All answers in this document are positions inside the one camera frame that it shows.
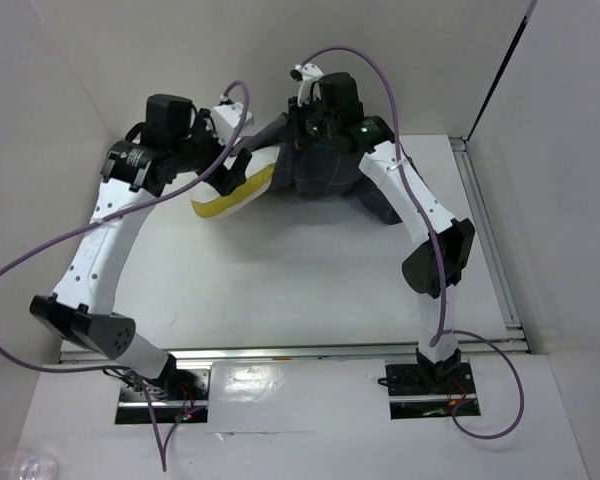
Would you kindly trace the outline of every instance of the metal frame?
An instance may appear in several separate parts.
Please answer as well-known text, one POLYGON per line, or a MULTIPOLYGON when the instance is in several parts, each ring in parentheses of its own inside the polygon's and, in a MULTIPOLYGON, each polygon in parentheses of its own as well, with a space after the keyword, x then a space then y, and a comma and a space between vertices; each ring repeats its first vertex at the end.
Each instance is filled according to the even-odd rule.
MULTIPOLYGON (((509 354, 529 353, 529 346, 520 325, 507 325, 507 337, 492 340, 509 354)), ((493 350, 476 341, 460 342, 467 355, 491 354, 493 350)), ((209 367, 217 361, 279 361, 382 358, 391 362, 415 361, 417 343, 379 343, 369 345, 325 345, 306 347, 254 347, 236 349, 172 350, 178 367, 185 369, 209 367)), ((106 359, 97 353, 64 352, 60 363, 103 363, 106 359)))
POLYGON ((465 194, 467 195, 469 208, 473 214, 476 231, 482 244, 482 250, 487 261, 487 268, 491 274, 491 282, 496 292, 502 316, 506 324, 520 324, 518 311, 516 310, 513 295, 511 294, 511 288, 509 287, 504 265, 498 252, 487 209, 482 198, 482 193, 480 192, 478 179, 471 164, 471 158, 466 149, 466 144, 461 138, 449 138, 449 141, 453 156, 458 165, 465 194))

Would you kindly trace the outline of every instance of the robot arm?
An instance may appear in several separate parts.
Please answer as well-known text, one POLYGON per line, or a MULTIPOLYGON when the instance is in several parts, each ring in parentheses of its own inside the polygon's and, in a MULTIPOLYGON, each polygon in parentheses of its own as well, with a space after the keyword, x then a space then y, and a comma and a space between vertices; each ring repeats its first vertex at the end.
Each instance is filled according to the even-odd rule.
MULTIPOLYGON (((297 65, 291 76, 300 86, 298 95, 289 99, 287 123, 280 132, 283 141, 292 143, 296 149, 327 141, 340 152, 362 153, 358 168, 378 187, 407 229, 411 242, 402 273, 418 294, 421 319, 418 363, 423 380, 435 384, 460 363, 460 350, 453 335, 443 335, 436 346, 430 346, 438 327, 440 277, 429 229, 404 188, 399 168, 403 169, 436 232, 450 307, 455 299, 455 285, 469 257, 475 228, 470 220, 458 221, 441 205, 410 158, 402 158, 401 165, 398 164, 394 144, 398 139, 382 118, 364 115, 356 82, 349 74, 324 75, 315 65, 306 64, 297 65)), ((446 325, 452 327, 453 318, 446 325)))
MULTIPOLYGON (((196 112, 190 100, 154 95, 147 101, 139 143, 115 143, 102 168, 91 222, 162 195, 178 173, 204 171, 220 154, 243 109, 230 103, 196 112)), ((247 121, 252 121, 248 114, 247 121)), ((207 182, 226 195, 244 182, 248 152, 231 169, 221 166, 207 182)), ((167 393, 194 383, 171 354, 136 332, 135 322, 113 312, 115 292, 133 243, 152 208, 104 223, 84 235, 68 270, 49 296, 35 296, 31 313, 61 338, 134 370, 167 393)))

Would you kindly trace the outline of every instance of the gray fabric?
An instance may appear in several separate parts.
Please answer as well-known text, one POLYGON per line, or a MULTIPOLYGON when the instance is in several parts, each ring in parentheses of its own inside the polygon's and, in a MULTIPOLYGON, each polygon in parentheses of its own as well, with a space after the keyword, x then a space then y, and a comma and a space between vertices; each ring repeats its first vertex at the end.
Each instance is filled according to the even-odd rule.
MULTIPOLYGON (((281 144, 279 131, 286 123, 280 115, 253 137, 243 138, 234 148, 253 152, 264 147, 281 144)), ((308 198, 324 198, 354 192, 360 202, 382 222, 393 225, 400 222, 395 210, 375 184, 362 175, 358 164, 363 152, 346 155, 323 143, 296 150, 282 143, 269 190, 293 188, 308 198)))

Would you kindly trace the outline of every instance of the white cable clip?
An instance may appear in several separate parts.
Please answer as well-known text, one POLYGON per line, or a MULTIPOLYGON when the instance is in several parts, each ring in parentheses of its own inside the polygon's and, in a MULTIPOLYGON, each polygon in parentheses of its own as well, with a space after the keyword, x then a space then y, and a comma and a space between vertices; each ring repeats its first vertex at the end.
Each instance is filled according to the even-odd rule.
POLYGON ((412 161, 413 160, 408 155, 406 155, 406 158, 402 158, 402 155, 400 155, 400 160, 398 160, 397 162, 395 162, 394 165, 391 165, 390 167, 387 167, 387 172, 392 172, 395 169, 399 168, 401 165, 404 165, 405 163, 411 163, 412 161))

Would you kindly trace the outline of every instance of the white table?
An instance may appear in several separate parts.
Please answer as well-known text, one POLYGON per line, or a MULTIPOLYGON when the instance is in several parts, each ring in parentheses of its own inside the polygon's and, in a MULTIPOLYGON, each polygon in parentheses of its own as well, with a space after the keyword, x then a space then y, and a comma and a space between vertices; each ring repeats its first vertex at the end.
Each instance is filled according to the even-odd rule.
MULTIPOLYGON (((391 420, 382 360, 320 360, 214 364, 209 423, 178 427, 167 474, 150 425, 114 425, 120 384, 99 372, 40 375, 20 444, 53 453, 63 480, 586 480, 547 358, 510 358, 526 411, 499 440, 449 418, 391 420)), ((482 416, 460 421, 500 431, 518 408, 513 377, 495 356, 472 366, 482 416)))
MULTIPOLYGON (((403 144, 443 204, 471 217, 448 138, 410 135, 403 144)), ((405 236, 355 197, 265 195, 203 220, 181 196, 143 226, 116 311, 171 349, 415 342, 417 302, 401 274, 405 236)), ((477 236, 463 277, 458 327, 505 337, 477 236)))

